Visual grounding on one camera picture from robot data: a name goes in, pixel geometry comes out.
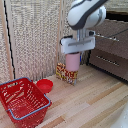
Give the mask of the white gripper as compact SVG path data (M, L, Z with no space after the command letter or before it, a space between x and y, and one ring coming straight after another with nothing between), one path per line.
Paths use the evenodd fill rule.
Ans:
M82 62L82 56L86 50L95 48L95 38L86 37L83 41L76 41L73 38L63 38L61 40L61 52L64 54L80 53L80 63Z

